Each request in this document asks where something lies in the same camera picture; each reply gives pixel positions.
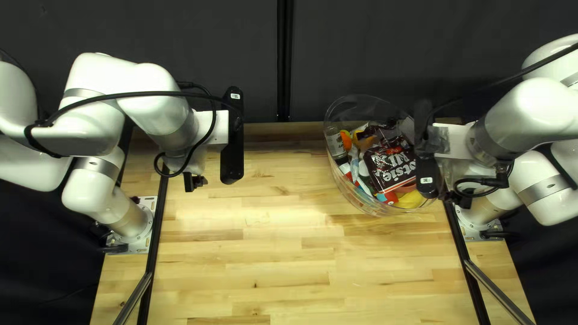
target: snack bag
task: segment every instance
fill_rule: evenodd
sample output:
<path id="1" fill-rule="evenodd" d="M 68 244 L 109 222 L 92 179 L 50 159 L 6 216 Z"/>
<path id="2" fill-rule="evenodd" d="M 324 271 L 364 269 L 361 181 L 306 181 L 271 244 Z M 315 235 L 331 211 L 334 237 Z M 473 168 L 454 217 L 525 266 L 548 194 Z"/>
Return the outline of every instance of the snack bag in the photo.
<path id="1" fill-rule="evenodd" d="M 402 135 L 383 138 L 379 145 L 365 152 L 364 161 L 378 194 L 416 179 L 416 156 Z"/>

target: label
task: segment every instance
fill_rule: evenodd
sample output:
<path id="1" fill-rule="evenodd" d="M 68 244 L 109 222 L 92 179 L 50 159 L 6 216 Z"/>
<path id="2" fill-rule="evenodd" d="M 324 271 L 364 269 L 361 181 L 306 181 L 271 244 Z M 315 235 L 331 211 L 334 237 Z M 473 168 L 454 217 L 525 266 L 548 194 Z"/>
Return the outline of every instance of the label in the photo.
<path id="1" fill-rule="evenodd" d="M 345 154 L 345 149 L 343 148 L 343 139 L 341 138 L 340 133 L 328 135 L 327 146 L 329 147 L 329 152 L 331 153 L 332 157 Z"/>

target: black backdrop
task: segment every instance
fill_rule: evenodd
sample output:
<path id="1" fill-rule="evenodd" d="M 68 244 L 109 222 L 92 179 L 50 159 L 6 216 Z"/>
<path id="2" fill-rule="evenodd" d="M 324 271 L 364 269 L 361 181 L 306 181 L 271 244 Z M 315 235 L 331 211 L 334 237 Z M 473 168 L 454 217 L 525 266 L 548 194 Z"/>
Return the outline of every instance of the black backdrop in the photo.
<path id="1" fill-rule="evenodd" d="M 276 5 L 270 0 L 7 0 L 0 7 L 0 47 L 26 68 L 48 112 L 58 105 L 74 58 L 99 51 L 158 63 L 177 80 L 204 84 L 216 95 L 234 84 L 245 93 L 247 121 L 275 121 Z M 321 120 L 326 107 L 348 93 L 406 106 L 423 96 L 441 101 L 467 92 L 518 70 L 540 45 L 578 32 L 576 12 L 578 2 L 563 0 L 296 0 L 291 120 Z M 506 90 L 444 115 L 475 118 Z M 10 238 L 2 245 L 0 303 L 11 302 L 2 304 L 2 316 L 10 310 L 21 317 L 46 315 L 45 324 L 87 323 L 94 299 L 90 288 L 58 306 L 38 304 L 98 281 L 102 256 L 86 234 L 90 221 L 59 208 L 57 194 L 0 185 L 4 238 Z M 19 243 L 22 226 L 34 238 L 29 243 Z M 568 305 L 576 305 L 571 294 L 578 290 L 571 275 L 578 267 L 565 261 L 576 256 L 576 245 L 562 247 L 552 238 L 570 242 L 566 238 L 578 232 L 578 224 L 545 229 L 527 216 L 512 219 L 510 227 L 524 233 L 510 245 L 538 322 L 570 323 Z M 559 258 L 527 257 L 538 249 Z M 48 279 L 46 274 L 58 275 Z M 537 280 L 556 277 L 555 290 Z M 53 315 L 68 318 L 63 322 Z M 3 323 L 38 323 L 33 319 Z"/>

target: black metal frame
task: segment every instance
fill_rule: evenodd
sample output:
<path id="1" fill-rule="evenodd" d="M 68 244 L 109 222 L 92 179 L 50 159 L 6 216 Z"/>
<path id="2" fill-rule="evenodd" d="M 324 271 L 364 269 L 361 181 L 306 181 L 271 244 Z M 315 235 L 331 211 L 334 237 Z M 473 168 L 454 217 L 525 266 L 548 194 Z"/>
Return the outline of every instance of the black metal frame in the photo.
<path id="1" fill-rule="evenodd" d="M 480 325 L 489 325 L 490 318 L 488 317 L 488 311 L 486 310 L 484 299 L 481 296 L 480 286 L 478 285 L 476 278 L 466 270 L 465 261 L 469 261 L 470 258 L 468 248 L 466 247 L 464 237 L 460 230 L 460 225 L 458 224 L 457 216 L 455 215 L 454 207 L 448 202 L 444 202 L 443 207 L 446 210 L 447 221 L 450 223 L 451 234 L 454 237 L 455 248 L 458 250 L 462 270 L 464 271 L 466 283 L 468 284 L 470 296 L 472 297 L 473 307 L 476 311 L 477 321 Z"/>
<path id="2" fill-rule="evenodd" d="M 277 121 L 290 120 L 294 0 L 277 0 Z"/>
<path id="3" fill-rule="evenodd" d="M 451 234 L 454 237 L 455 247 L 458 250 L 462 270 L 468 284 L 470 296 L 472 297 L 473 307 L 476 311 L 478 322 L 481 325 L 491 324 L 486 305 L 481 296 L 478 281 L 494 296 L 510 316 L 520 325 L 535 325 L 530 318 L 522 312 L 518 306 L 508 296 L 484 274 L 480 268 L 470 260 L 468 248 L 464 241 L 464 236 L 458 224 L 458 216 L 455 214 L 454 205 L 444 202 L 443 207 L 446 210 L 447 220 L 450 223 Z"/>
<path id="4" fill-rule="evenodd" d="M 170 173 L 167 166 L 163 164 L 163 173 Z M 146 260 L 145 273 L 151 273 L 150 285 L 147 287 L 144 295 L 140 299 L 139 316 L 136 321 L 137 325 L 146 325 L 149 321 L 150 299 L 153 293 L 154 270 L 157 266 L 158 245 L 161 238 L 162 217 L 165 213 L 166 191 L 169 186 L 169 178 L 161 177 L 158 186 L 157 211 L 154 216 L 153 233 L 150 238 L 149 257 Z"/>
<path id="5" fill-rule="evenodd" d="M 169 173 L 170 170 L 163 165 L 163 173 Z M 150 299 L 153 293 L 153 279 L 154 270 L 157 266 L 158 246 L 161 237 L 162 217 L 165 212 L 166 191 L 169 185 L 169 178 L 161 177 L 158 186 L 157 210 L 154 215 L 153 233 L 151 234 L 151 243 L 149 247 L 149 255 L 146 260 L 146 268 L 144 275 L 136 285 L 135 290 L 124 304 L 120 313 L 116 317 L 113 325 L 124 325 L 132 311 L 135 309 L 136 303 L 140 300 L 139 315 L 136 321 L 137 325 L 146 325 L 149 319 Z"/>

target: plastic bottle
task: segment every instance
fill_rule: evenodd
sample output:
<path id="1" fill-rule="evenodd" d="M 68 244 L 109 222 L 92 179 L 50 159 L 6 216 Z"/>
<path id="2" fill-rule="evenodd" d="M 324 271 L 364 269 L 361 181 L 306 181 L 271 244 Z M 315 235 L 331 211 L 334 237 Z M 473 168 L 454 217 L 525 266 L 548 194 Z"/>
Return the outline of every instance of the plastic bottle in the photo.
<path id="1" fill-rule="evenodd" d="M 331 157 L 338 162 L 347 159 L 347 151 L 343 147 L 343 139 L 341 138 L 340 130 L 334 125 L 330 125 L 325 129 L 325 138 L 327 139 L 327 146 Z"/>

